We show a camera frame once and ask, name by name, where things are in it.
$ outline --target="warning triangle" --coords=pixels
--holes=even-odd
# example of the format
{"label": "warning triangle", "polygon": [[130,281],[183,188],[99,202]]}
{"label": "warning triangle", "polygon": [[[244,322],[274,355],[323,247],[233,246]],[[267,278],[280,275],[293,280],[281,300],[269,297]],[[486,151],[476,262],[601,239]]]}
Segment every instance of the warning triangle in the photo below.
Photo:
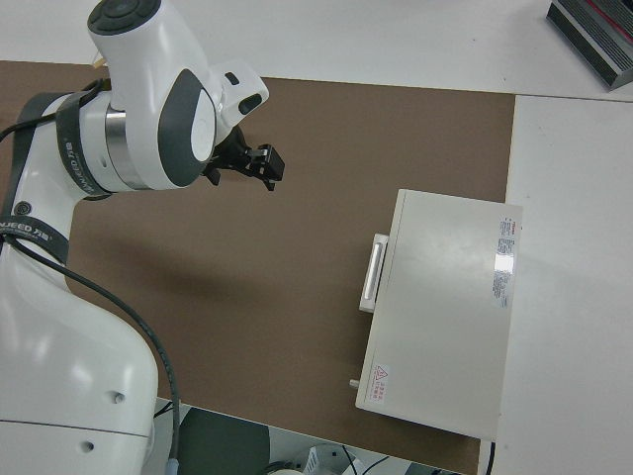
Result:
{"label": "warning triangle", "polygon": [[387,371],[385,371],[380,366],[376,366],[376,380],[386,378],[387,376],[389,376]]}

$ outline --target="white handle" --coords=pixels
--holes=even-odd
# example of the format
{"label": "white handle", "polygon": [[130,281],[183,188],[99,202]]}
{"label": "white handle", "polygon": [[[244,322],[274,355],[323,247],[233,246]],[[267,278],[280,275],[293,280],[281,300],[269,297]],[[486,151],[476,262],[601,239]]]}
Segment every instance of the white handle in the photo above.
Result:
{"label": "white handle", "polygon": [[378,294],[378,284],[383,270],[383,262],[385,260],[385,251],[387,250],[387,242],[389,237],[386,235],[375,235],[372,245],[372,253],[369,258],[367,274],[365,275],[365,285],[360,298],[359,309],[370,314],[374,313],[376,308],[376,296]]}

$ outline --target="white box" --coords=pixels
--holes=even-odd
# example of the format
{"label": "white box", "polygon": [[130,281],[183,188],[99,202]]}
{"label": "white box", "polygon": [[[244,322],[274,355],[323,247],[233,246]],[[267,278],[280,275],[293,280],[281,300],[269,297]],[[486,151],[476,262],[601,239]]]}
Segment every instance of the white box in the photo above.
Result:
{"label": "white box", "polygon": [[358,408],[496,439],[520,220],[400,190]]}

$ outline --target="screw hole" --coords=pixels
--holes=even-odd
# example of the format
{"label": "screw hole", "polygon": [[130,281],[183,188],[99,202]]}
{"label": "screw hole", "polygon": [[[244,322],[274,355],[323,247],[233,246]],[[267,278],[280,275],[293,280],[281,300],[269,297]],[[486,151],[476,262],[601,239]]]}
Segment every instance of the screw hole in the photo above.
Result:
{"label": "screw hole", "polygon": [[95,444],[92,442],[89,442],[88,440],[86,440],[85,442],[81,442],[79,444],[79,449],[83,453],[90,453],[94,450],[94,448],[95,448]]}
{"label": "screw hole", "polygon": [[26,216],[29,215],[33,210],[33,207],[31,206],[31,203],[28,203],[26,201],[21,201],[20,203],[18,203],[14,209],[16,215],[20,215],[20,216]]}
{"label": "screw hole", "polygon": [[120,393],[119,391],[108,391],[106,393],[106,398],[112,404],[121,404],[126,400],[126,395]]}

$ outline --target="black strap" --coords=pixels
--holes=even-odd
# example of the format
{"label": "black strap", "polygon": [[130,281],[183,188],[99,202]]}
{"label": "black strap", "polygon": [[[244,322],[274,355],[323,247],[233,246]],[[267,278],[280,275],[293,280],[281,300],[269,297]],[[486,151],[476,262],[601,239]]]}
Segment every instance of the black strap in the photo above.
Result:
{"label": "black strap", "polygon": [[[27,122],[32,119],[41,117],[46,108],[52,104],[55,99],[63,96],[63,93],[42,93],[32,98],[22,109],[18,123]],[[15,132],[13,137],[13,161],[11,163],[11,175],[9,178],[9,186],[7,187],[7,194],[4,197],[4,205],[0,216],[10,215],[13,210],[13,204],[16,198],[16,192],[18,190],[18,184],[22,177],[22,172],[27,164],[27,157],[29,156],[29,150],[33,144],[33,137],[36,133],[36,128],[31,127],[29,129],[20,129]]]}
{"label": "black strap", "polygon": [[63,166],[79,188],[90,196],[110,195],[95,181],[86,164],[81,146],[79,101],[92,91],[75,92],[68,96],[56,112],[57,146]]}
{"label": "black strap", "polygon": [[68,259],[68,239],[44,221],[30,216],[0,217],[0,235],[34,242],[62,264]]}

